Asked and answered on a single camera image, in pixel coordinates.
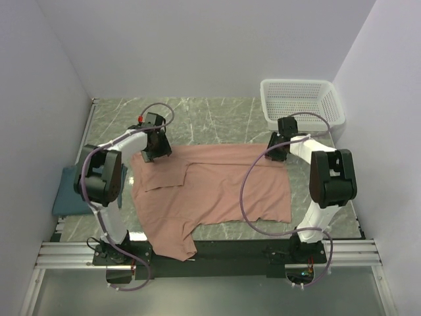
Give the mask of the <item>pink t shirt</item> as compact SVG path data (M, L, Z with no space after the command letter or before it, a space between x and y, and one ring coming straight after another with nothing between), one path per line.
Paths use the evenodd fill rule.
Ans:
M288 223L291 190L286 166L255 159L264 144L180 145L146 163L132 156L132 199L158 255L185 261L197 252L191 233L200 224L247 218Z

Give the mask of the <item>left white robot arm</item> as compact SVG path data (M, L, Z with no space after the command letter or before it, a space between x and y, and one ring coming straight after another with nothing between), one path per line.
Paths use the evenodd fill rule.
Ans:
M166 137L166 119L156 113L143 113L138 124L101 145L85 145L74 178L74 191L93 212L101 227L101 240L110 245L108 256L114 263L127 263L132 255L125 244L129 233L119 215L117 199L123 162L136 153L146 163L172 153Z

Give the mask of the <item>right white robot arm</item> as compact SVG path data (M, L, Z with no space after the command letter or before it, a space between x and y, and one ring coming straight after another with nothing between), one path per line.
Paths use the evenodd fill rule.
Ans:
M265 157L285 161L289 154L310 165L309 194L311 203L297 226L299 240L290 244L289 256L302 263L312 254L310 244L323 239L334 215L357 195L357 181L353 157L348 149L328 147L308 134L298 131L293 116L278 119Z

